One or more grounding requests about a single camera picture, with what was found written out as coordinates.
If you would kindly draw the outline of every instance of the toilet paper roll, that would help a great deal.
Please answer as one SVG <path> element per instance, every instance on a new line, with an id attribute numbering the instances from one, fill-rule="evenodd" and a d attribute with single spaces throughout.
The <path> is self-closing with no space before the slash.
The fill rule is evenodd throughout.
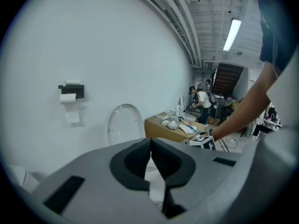
<path id="1" fill-rule="evenodd" d="M 80 80 L 66 80 L 65 85 L 81 84 Z"/>
<path id="2" fill-rule="evenodd" d="M 64 106 L 65 118 L 68 123 L 80 122 L 79 110 L 76 103 L 76 94 L 60 95 L 60 104 Z"/>

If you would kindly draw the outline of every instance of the person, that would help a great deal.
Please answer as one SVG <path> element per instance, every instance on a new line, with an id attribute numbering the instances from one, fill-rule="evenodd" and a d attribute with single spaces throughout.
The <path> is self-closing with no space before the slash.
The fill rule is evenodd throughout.
<path id="1" fill-rule="evenodd" d="M 259 78 L 238 108 L 210 135 L 217 141 L 254 121 L 270 104 L 266 92 L 289 63 L 298 45 L 295 20 L 282 0 L 257 0 L 261 13 L 263 46 L 260 60 L 264 66 Z"/>
<path id="2" fill-rule="evenodd" d="M 199 119 L 199 123 L 206 124 L 207 118 L 209 117 L 211 103 L 209 101 L 209 97 L 207 96 L 206 92 L 204 92 L 202 89 L 196 89 L 194 86 L 191 86 L 189 88 L 190 93 L 196 94 L 198 96 L 198 103 L 193 105 L 192 108 L 196 109 L 200 106 L 203 106 L 201 116 Z"/>
<path id="3" fill-rule="evenodd" d="M 205 82 L 198 84 L 197 89 L 202 89 L 203 91 L 207 91 L 210 89 L 211 80 L 207 79 Z"/>

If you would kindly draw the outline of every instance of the toilet paper holder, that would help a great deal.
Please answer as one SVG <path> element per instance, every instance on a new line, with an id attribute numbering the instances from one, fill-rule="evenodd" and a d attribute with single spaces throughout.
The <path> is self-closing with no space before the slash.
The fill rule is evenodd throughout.
<path id="1" fill-rule="evenodd" d="M 59 85 L 61 89 L 61 94 L 76 94 L 76 99 L 84 98 L 84 85 L 83 84 L 69 84 L 69 85 Z"/>

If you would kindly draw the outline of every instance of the black cap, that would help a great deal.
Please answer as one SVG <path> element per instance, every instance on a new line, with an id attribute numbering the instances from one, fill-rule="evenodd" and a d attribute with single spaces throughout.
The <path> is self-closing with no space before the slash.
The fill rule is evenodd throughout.
<path id="1" fill-rule="evenodd" d="M 194 85 L 189 87 L 189 92 L 191 92 L 192 90 L 196 90 Z"/>

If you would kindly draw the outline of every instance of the cardboard box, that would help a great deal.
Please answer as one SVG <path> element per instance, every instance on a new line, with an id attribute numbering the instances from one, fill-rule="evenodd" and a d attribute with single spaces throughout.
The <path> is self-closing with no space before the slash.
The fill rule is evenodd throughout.
<path id="1" fill-rule="evenodd" d="M 185 121 L 192 126 L 196 126 L 197 130 L 199 131 L 203 132 L 205 130 L 205 126 L 203 124 L 188 120 Z M 179 143 L 183 140 L 190 139 L 195 135 L 195 133 L 186 134 L 180 128 L 171 130 L 168 127 L 164 127 L 162 126 L 161 122 L 156 121 L 156 116 L 145 120 L 144 129 L 147 138 L 165 138 Z"/>
<path id="2" fill-rule="evenodd" d="M 219 121 L 217 119 L 214 119 L 213 117 L 208 117 L 206 123 L 212 126 L 219 125 Z"/>
<path id="3" fill-rule="evenodd" d="M 226 102 L 226 107 L 230 107 L 232 105 L 232 103 L 233 102 L 229 100 L 228 102 Z"/>
<path id="4" fill-rule="evenodd" d="M 232 103 L 231 108 L 232 110 L 235 110 L 236 108 L 238 108 L 239 103 Z"/>

